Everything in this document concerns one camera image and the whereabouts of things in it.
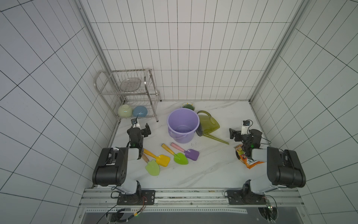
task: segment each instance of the blue bowl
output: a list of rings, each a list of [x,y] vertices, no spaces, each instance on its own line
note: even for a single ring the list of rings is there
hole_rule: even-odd
[[[145,108],[145,106],[137,106],[136,108],[134,108],[133,110],[133,116],[138,116],[138,117],[144,117],[148,114],[148,110],[147,108]]]

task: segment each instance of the purple bucket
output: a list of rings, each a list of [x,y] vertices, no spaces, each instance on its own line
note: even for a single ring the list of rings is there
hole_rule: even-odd
[[[171,112],[166,120],[169,135],[178,143],[188,143],[199,127],[199,116],[191,109],[179,108]]]

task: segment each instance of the mounting plate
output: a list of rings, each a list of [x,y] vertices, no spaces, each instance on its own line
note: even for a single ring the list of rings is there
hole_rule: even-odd
[[[245,203],[241,197],[242,190],[227,190],[226,193],[227,198],[229,199],[229,205],[266,205],[266,202],[262,197],[253,197],[252,199],[249,199],[250,202]]]
[[[117,205],[143,205],[143,197],[146,197],[147,200],[144,201],[144,205],[153,205],[155,199],[155,190],[142,190],[142,196],[138,203],[133,204],[133,200],[130,200],[131,195],[122,195],[118,196]]]

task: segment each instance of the white floor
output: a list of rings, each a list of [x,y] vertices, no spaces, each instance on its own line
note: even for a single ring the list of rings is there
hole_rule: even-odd
[[[167,167],[160,166],[160,174],[151,176],[145,170],[146,162],[143,159],[129,161],[127,178],[138,180],[142,188],[237,188],[248,179],[260,177],[266,173],[266,163],[256,165],[252,169],[246,168],[235,155],[234,147],[239,144],[229,138],[229,128],[241,129],[243,120],[253,121],[252,129],[258,129],[259,125],[254,113],[247,101],[198,101],[194,102],[196,111],[208,111],[220,124],[220,128],[212,133],[230,143],[226,145],[218,141],[199,137],[187,144],[178,144],[183,149],[195,149],[200,152],[197,161],[189,159],[188,165],[179,165],[174,162],[173,156],[165,151],[161,144],[165,143],[175,153],[179,151],[170,146],[175,142],[168,134],[166,119],[171,111],[179,108],[184,102],[158,102],[157,114],[159,122],[155,118],[142,118],[139,124],[144,127],[148,123],[152,134],[144,138],[144,148],[155,155],[164,154],[171,158]],[[128,142],[127,129],[131,126],[130,119],[122,119],[116,133],[113,147],[125,147]]]

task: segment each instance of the orange chip bag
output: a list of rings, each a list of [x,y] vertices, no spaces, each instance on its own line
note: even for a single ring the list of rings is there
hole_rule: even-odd
[[[249,168],[249,169],[253,168],[257,164],[264,163],[264,162],[261,162],[261,161],[256,161],[256,160],[253,160],[253,159],[249,159],[249,158],[246,157],[246,155],[239,155],[239,156],[241,158],[240,161],[242,163],[244,163],[246,165],[246,167]]]
[[[244,151],[242,150],[242,145],[236,146],[235,150],[236,150],[237,154],[240,156],[240,161],[243,164],[245,164],[246,167],[249,169],[253,168],[257,164],[264,163],[264,162],[260,162],[260,161],[256,161],[256,160],[247,158]]]

